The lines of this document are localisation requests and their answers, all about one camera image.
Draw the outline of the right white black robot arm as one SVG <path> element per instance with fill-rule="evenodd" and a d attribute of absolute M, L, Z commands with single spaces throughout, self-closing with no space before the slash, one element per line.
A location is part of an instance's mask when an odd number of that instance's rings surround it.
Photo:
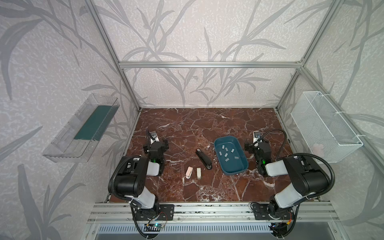
<path fill-rule="evenodd" d="M 245 151 L 255 157 L 257 171 L 263 177 L 289 176 L 290 184 L 270 198 L 269 203 L 250 204 L 256 220 L 281 220 L 293 215 L 293 208 L 301 203 L 328 193 L 336 176 L 331 165 L 323 158 L 296 153 L 281 157 L 284 146 L 272 160 L 272 148 L 258 131 L 253 132 L 253 142 L 245 143 Z"/>

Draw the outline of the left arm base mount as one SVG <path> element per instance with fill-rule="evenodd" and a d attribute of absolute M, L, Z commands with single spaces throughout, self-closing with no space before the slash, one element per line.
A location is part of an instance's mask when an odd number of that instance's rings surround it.
<path fill-rule="evenodd" d="M 133 215 L 137 221 L 171 221 L 174 218 L 175 205 L 160 204 L 155 205 L 151 209 L 134 209 Z"/>

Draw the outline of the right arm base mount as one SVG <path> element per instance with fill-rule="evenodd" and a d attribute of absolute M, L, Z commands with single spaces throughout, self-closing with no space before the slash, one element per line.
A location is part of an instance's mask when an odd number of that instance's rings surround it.
<path fill-rule="evenodd" d="M 250 204 L 255 220 L 277 220 L 290 221 L 294 218 L 293 208 L 282 209 L 273 203 L 261 204 L 252 202 Z"/>

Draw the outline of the black stapler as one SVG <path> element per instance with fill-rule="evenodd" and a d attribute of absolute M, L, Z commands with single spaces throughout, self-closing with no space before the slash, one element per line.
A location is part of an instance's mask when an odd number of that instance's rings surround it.
<path fill-rule="evenodd" d="M 201 149 L 196 149 L 196 154 L 207 170 L 213 168 L 212 160 Z"/>

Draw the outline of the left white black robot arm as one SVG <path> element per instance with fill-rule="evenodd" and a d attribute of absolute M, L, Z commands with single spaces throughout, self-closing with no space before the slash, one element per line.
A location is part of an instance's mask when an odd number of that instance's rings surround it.
<path fill-rule="evenodd" d="M 145 186 L 146 179 L 159 177 L 165 169 L 164 153 L 169 149 L 167 139 L 160 140 L 156 132 L 146 132 L 148 143 L 144 145 L 144 156 L 123 156 L 112 174 L 109 193 L 127 201 L 134 210 L 160 211 L 158 197 Z"/>

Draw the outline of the beige stapler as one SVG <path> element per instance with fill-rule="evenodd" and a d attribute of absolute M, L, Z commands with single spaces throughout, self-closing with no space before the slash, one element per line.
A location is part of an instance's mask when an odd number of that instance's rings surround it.
<path fill-rule="evenodd" d="M 200 180 L 202 178 L 201 168 L 197 168 L 197 178 L 198 178 L 198 180 Z"/>

